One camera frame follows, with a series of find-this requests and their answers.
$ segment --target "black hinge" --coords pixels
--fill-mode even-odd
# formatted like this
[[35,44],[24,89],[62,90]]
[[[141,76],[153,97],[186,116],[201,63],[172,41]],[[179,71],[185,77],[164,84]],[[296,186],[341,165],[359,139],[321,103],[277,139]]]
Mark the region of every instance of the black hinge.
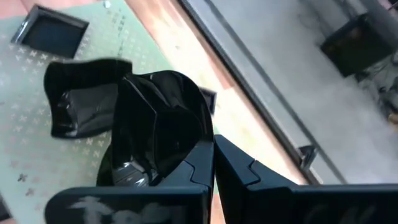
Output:
[[301,153],[300,155],[300,168],[302,170],[308,171],[315,157],[318,154],[318,149],[314,146],[302,146],[298,149]]

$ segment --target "wooden floor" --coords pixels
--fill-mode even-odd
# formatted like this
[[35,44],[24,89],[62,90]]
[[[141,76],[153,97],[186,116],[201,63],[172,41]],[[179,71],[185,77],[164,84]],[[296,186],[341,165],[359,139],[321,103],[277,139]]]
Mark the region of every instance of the wooden floor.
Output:
[[[54,9],[95,0],[0,0],[0,18],[27,14],[34,3]],[[126,0],[174,68],[198,85],[218,92],[214,124],[230,141],[261,163],[298,183],[300,172],[238,88],[176,0]],[[214,196],[211,222],[224,223]]]

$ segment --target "glossy black plastic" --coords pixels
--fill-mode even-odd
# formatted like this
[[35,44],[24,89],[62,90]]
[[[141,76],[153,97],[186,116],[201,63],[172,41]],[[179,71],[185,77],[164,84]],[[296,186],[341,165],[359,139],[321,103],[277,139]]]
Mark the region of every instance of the glossy black plastic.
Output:
[[215,167],[227,224],[397,223],[398,185],[296,185],[215,136]]
[[213,142],[199,141],[155,187],[80,187],[64,190],[45,208],[47,224],[210,224]]
[[11,42],[73,58],[87,27],[86,21],[34,5]]
[[160,71],[126,75],[118,86],[112,143],[101,163],[98,185],[136,161],[154,180],[168,176],[198,141],[213,142],[213,124],[199,87],[185,75]]
[[52,115],[51,135],[86,138],[109,131],[118,82],[131,70],[131,62],[113,58],[51,62],[44,75]]
[[207,102],[207,106],[209,107],[210,114],[214,115],[216,111],[216,99],[217,99],[217,93],[215,91],[208,90],[206,88],[200,88],[201,93],[205,97],[205,100]]

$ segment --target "cutting mat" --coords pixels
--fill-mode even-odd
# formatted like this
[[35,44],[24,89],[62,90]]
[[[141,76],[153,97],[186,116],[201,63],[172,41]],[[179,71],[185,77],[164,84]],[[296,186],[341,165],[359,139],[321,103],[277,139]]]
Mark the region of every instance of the cutting mat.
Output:
[[[75,60],[121,57],[133,72],[172,67],[122,0],[62,10],[89,21]],[[64,58],[10,44],[24,17],[0,21],[0,192],[18,223],[44,223],[43,209],[57,192],[94,186],[110,134],[95,138],[51,138],[51,114],[43,89],[48,63]]]

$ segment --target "black square frame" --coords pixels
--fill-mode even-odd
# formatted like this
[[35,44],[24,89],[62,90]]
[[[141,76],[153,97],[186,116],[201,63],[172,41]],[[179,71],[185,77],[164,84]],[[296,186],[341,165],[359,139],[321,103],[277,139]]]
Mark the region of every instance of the black square frame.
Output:
[[79,18],[34,5],[11,42],[61,57],[73,58],[88,24],[89,22]]

